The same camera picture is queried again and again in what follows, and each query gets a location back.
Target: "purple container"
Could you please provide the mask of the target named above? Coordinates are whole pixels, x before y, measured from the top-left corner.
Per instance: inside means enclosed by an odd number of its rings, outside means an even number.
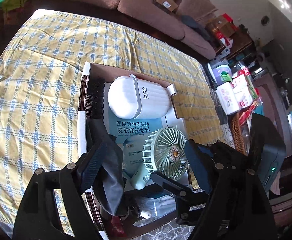
[[[224,84],[224,82],[221,80],[221,73],[223,71],[225,71],[226,73],[228,73],[231,76],[231,70],[230,70],[230,67],[228,65],[221,65],[221,66],[213,69],[213,74],[214,74],[214,77],[216,79],[216,83],[219,86]]]

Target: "blue checkered pattern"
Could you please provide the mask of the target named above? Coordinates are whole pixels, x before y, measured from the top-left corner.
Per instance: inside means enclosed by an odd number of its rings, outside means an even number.
[[[196,60],[121,25],[38,10],[0,57],[0,221],[4,224],[13,226],[37,168],[52,171],[77,161],[77,109],[86,61],[174,83],[177,115],[185,118],[190,138],[202,144],[222,140]],[[59,191],[56,200],[63,228],[71,233]]]

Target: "wicker basket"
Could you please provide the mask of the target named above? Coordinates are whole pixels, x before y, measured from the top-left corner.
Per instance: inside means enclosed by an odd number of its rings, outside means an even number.
[[[233,117],[230,123],[230,131],[231,134],[233,135],[235,149],[243,153],[244,155],[247,155],[244,138],[242,136],[239,125],[239,113],[236,113],[236,115]]]

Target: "gray cloth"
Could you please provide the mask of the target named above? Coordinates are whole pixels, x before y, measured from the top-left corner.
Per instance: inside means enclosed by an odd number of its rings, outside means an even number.
[[[103,163],[92,185],[100,205],[113,216],[128,214],[124,198],[124,182],[121,174],[123,152],[107,133],[102,119],[88,120],[92,141],[101,138],[107,142]]]
[[[192,28],[195,32],[202,36],[205,41],[212,41],[211,36],[205,30],[205,28],[202,25],[198,24],[192,17],[190,17],[189,15],[180,15],[179,18],[181,19],[182,23]]]

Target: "green plastic bag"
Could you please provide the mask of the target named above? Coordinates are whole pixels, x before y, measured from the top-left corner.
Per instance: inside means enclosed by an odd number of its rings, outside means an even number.
[[[4,0],[1,3],[1,8],[4,12],[9,12],[11,10],[23,7],[27,0]]]
[[[230,82],[231,81],[231,77],[226,71],[222,71],[221,81],[223,81],[223,82]]]

